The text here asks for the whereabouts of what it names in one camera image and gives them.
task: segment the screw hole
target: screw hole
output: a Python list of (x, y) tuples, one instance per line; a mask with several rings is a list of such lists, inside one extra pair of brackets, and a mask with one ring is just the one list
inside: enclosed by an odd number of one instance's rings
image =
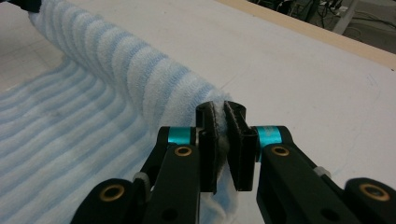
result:
[(340, 217), (336, 212), (334, 212), (332, 209), (324, 208), (320, 211), (320, 213), (328, 220), (330, 221), (339, 221)]
[(125, 188), (123, 187), (123, 185), (119, 185), (119, 184), (110, 185), (102, 189), (99, 198), (107, 203), (113, 202), (116, 201), (118, 198), (120, 198), (124, 193), (124, 191)]
[(361, 184), (361, 192), (363, 192), (367, 197), (380, 202), (386, 202), (390, 199), (389, 194), (381, 189), (379, 186), (373, 184)]
[(284, 147), (273, 147), (272, 152), (276, 154), (277, 156), (289, 156), (289, 150)]
[(163, 220), (174, 221), (177, 219), (177, 210), (174, 208), (168, 208), (163, 211)]
[(181, 157), (190, 156), (191, 153), (192, 150), (189, 147), (178, 147), (175, 149), (175, 154)]

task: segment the folded towel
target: folded towel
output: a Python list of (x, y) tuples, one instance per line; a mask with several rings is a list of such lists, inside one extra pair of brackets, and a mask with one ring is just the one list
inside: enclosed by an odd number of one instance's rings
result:
[[(161, 126), (193, 126), (195, 107), (230, 97), (143, 40), (62, 0), (32, 24), (64, 54), (53, 71), (0, 94), (0, 223), (69, 223), (91, 189), (132, 180)], [(202, 223), (230, 223), (224, 169)]]

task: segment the blue striped towel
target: blue striped towel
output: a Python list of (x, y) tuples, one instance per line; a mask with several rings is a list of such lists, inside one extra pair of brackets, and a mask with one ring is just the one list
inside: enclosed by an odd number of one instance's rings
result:
[[(64, 54), (53, 71), (0, 95), (0, 223), (69, 223), (91, 189), (132, 180), (161, 126), (230, 97), (143, 40), (62, 0), (32, 24)], [(229, 171), (202, 194), (201, 222), (230, 223)]]

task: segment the white table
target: white table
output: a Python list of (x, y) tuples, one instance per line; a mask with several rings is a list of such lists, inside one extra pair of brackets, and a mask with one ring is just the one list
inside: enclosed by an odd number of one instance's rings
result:
[[(247, 108), (248, 124), (289, 127), (340, 187), (366, 176), (396, 189), (395, 55), (242, 0), (71, 2), (229, 92)], [(61, 57), (25, 12), (0, 5), (0, 91)], [(240, 195), (235, 223), (260, 223), (255, 193)]]

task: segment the brass screw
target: brass screw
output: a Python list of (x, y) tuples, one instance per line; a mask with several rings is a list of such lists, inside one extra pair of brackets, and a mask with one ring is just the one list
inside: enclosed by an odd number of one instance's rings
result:
[(386, 202), (390, 199), (389, 194), (384, 189), (381, 189), (379, 186), (373, 184), (361, 184), (360, 189), (361, 192), (364, 193), (364, 195), (374, 200)]
[(125, 192), (125, 188), (123, 185), (120, 184), (109, 185), (104, 189), (102, 189), (99, 198), (106, 203), (110, 203), (120, 198), (124, 192)]
[(181, 156), (181, 157), (190, 156), (191, 153), (192, 153), (192, 150), (189, 147), (177, 147), (175, 149), (175, 154), (177, 154), (178, 156)]
[(285, 147), (272, 147), (271, 151), (277, 156), (289, 156), (290, 152)]

